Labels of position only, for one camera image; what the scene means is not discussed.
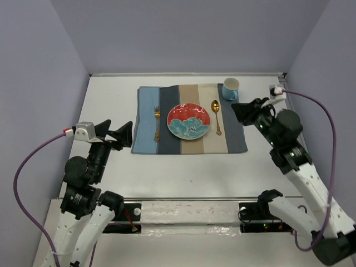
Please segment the striped blue beige cloth placemat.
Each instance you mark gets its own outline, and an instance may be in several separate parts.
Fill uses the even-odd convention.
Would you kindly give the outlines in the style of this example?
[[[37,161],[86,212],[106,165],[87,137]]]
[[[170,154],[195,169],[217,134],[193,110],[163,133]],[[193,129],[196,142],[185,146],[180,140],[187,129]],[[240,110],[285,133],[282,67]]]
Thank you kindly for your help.
[[[199,155],[241,154],[247,152],[243,127],[237,122],[231,102],[222,96],[221,83],[198,85],[174,85],[169,87],[144,87],[137,90],[137,116],[133,135],[133,154]],[[216,118],[211,103],[217,100],[220,111],[217,116],[222,132],[216,134]],[[184,103],[203,107],[211,118],[209,131],[196,140],[182,140],[174,136],[167,127],[169,111]],[[154,107],[160,107],[160,140],[155,142],[156,119]]]

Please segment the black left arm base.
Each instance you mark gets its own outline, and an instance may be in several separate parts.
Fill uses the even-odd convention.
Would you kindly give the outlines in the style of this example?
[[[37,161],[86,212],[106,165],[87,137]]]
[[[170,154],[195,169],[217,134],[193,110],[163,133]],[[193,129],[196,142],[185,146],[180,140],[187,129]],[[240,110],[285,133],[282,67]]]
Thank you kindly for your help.
[[[126,202],[122,213],[116,215],[103,230],[104,234],[139,234],[141,232],[140,202]]]

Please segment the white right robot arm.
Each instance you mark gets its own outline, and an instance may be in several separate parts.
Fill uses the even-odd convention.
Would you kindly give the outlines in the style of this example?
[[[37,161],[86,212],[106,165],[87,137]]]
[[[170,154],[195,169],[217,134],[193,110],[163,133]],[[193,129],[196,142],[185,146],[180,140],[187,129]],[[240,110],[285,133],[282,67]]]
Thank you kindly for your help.
[[[322,182],[306,149],[297,140],[303,130],[292,110],[276,112],[267,98],[231,105],[237,120],[255,126],[272,146],[275,166],[302,195],[309,212],[290,203],[278,190],[265,190],[256,203],[260,217],[277,217],[310,241],[310,250],[325,266],[332,266],[355,254],[355,221],[345,214],[331,188]]]

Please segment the gold fork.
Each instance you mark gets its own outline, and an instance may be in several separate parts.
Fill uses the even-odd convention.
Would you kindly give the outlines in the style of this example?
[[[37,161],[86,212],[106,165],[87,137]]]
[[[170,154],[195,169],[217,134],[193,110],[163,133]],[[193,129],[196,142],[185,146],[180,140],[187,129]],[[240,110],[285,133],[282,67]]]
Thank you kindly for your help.
[[[154,140],[155,140],[155,142],[159,142],[159,140],[160,140],[159,123],[160,123],[160,115],[161,115],[159,106],[154,107],[154,114],[155,114],[155,119],[156,119],[156,130],[155,130]]]

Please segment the blue white mug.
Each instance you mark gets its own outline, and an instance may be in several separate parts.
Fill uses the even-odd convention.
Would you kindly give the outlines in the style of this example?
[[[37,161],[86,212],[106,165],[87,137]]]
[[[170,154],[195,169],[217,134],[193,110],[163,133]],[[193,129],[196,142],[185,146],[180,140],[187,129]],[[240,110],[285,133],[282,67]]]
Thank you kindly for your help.
[[[235,101],[238,99],[238,90],[240,83],[235,78],[225,79],[222,85],[222,96],[225,100]]]

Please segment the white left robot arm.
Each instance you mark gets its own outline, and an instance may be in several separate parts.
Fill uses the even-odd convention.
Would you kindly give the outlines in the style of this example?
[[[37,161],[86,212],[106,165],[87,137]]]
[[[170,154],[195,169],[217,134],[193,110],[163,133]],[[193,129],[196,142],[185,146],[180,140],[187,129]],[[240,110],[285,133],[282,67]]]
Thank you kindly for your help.
[[[43,266],[84,266],[104,228],[122,216],[123,196],[95,186],[102,180],[111,151],[132,146],[131,121],[110,130],[111,120],[98,125],[80,122],[65,129],[67,137],[90,144],[87,157],[74,156],[65,164],[66,190],[53,247]]]

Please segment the gold spoon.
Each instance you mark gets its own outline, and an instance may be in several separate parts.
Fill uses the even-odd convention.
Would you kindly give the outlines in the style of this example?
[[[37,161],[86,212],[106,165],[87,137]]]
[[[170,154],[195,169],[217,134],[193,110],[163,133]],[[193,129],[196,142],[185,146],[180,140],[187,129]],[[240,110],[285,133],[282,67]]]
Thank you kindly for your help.
[[[216,134],[218,136],[222,135],[221,129],[220,129],[220,125],[219,125],[219,119],[218,119],[218,112],[220,111],[220,105],[218,103],[217,100],[213,100],[211,103],[211,110],[213,111],[213,113],[215,114],[215,118],[216,118]]]

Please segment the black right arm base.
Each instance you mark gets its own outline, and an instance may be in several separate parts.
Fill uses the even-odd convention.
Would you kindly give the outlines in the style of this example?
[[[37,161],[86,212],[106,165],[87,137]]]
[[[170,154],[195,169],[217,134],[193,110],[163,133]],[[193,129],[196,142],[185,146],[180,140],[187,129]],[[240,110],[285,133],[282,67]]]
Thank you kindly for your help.
[[[293,233],[293,229],[279,218],[263,214],[256,202],[240,202],[238,219],[242,234]]]

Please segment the red floral plate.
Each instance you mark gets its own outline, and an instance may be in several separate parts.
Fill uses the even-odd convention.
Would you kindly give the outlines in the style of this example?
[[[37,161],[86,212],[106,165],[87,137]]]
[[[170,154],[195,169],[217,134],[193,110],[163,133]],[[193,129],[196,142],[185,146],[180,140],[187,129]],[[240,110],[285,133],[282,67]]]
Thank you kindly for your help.
[[[198,104],[184,103],[173,107],[167,116],[169,131],[182,140],[196,140],[210,129],[211,118]]]

